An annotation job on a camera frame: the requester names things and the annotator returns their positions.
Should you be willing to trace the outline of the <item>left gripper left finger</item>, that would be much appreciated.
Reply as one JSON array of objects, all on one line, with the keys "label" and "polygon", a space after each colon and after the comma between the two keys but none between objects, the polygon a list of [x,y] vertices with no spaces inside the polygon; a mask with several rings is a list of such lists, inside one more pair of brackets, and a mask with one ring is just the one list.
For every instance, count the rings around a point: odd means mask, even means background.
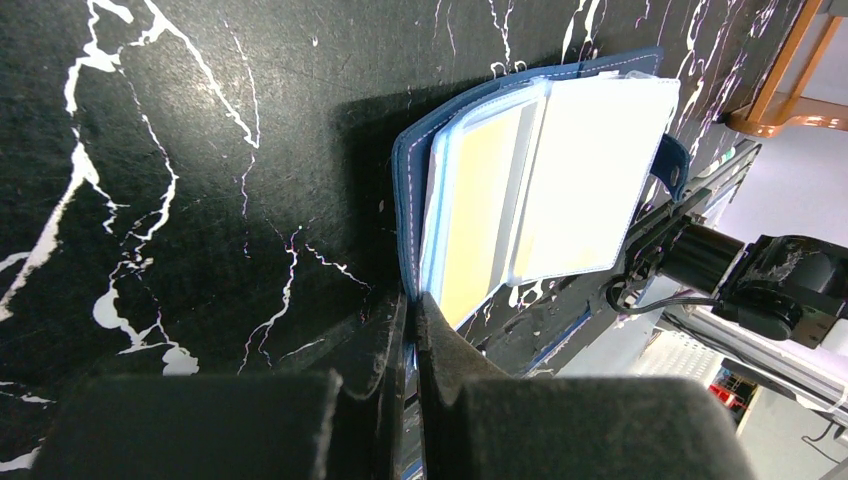
[{"label": "left gripper left finger", "polygon": [[101,377],[62,407],[34,479],[397,479],[406,298],[274,373]]}]

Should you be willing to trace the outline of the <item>gold credit card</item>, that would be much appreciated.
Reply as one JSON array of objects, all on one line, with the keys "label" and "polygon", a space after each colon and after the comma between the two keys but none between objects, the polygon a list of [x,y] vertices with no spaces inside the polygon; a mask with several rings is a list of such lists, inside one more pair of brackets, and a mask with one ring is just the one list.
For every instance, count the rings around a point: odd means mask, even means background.
[{"label": "gold credit card", "polygon": [[439,306],[462,325],[509,278],[513,223],[538,104],[462,131]]},{"label": "gold credit card", "polygon": [[609,270],[626,231],[612,224],[543,225],[520,242],[513,277],[525,282]]}]

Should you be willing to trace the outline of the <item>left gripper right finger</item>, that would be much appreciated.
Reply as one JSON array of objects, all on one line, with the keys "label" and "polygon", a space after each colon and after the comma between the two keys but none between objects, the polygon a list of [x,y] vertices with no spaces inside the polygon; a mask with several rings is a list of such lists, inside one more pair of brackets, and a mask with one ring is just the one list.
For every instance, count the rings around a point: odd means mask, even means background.
[{"label": "left gripper right finger", "polygon": [[663,377],[514,378],[416,307],[429,479],[750,479],[733,424],[707,389]]}]

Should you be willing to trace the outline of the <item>blue leather card holder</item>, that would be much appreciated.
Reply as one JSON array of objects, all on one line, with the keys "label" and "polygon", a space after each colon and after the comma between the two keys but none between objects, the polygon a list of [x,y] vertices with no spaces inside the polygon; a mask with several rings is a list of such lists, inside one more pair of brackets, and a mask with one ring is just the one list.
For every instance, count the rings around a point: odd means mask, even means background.
[{"label": "blue leather card holder", "polygon": [[681,82],[660,74],[662,59],[662,50],[652,47],[498,77],[404,130],[391,163],[407,295],[430,295],[440,308],[459,137],[516,106],[536,102],[538,110],[517,198],[509,278],[480,307],[505,286],[555,278],[513,277],[520,242],[539,227],[612,224],[628,231],[649,177],[679,199],[691,157],[669,133]]}]

